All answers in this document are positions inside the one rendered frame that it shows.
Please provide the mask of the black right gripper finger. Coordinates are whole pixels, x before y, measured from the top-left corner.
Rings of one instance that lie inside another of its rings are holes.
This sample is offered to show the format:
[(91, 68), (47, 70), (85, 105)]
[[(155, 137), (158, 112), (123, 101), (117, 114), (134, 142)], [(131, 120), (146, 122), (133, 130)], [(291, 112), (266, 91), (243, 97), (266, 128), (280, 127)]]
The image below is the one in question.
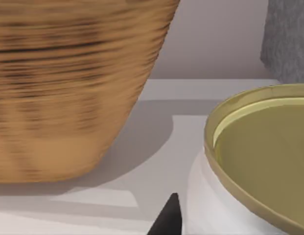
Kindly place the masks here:
[(182, 212), (178, 193), (172, 193), (147, 235), (182, 235)]

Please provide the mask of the white can with gold lid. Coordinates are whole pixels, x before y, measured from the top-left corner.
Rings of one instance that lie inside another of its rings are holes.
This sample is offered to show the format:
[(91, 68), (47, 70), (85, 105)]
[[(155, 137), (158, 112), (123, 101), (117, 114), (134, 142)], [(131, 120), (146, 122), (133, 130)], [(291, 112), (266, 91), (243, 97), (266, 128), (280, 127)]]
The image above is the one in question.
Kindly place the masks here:
[(304, 84), (236, 94), (207, 118), (189, 235), (304, 235)]

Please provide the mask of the brown woven basket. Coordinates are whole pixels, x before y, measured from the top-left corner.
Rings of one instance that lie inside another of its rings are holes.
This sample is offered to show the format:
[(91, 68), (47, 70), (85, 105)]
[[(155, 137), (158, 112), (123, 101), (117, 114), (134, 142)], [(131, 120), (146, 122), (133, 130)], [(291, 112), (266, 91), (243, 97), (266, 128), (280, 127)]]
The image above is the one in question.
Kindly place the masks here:
[(0, 184), (91, 171), (124, 126), (180, 0), (0, 0)]

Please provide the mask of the grey felt object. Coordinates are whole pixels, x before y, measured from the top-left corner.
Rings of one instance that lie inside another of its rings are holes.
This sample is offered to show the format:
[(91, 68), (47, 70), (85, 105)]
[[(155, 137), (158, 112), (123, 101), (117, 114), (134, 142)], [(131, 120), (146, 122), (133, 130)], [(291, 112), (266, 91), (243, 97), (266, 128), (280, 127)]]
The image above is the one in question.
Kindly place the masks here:
[(304, 83), (304, 0), (268, 0), (260, 60), (281, 83)]

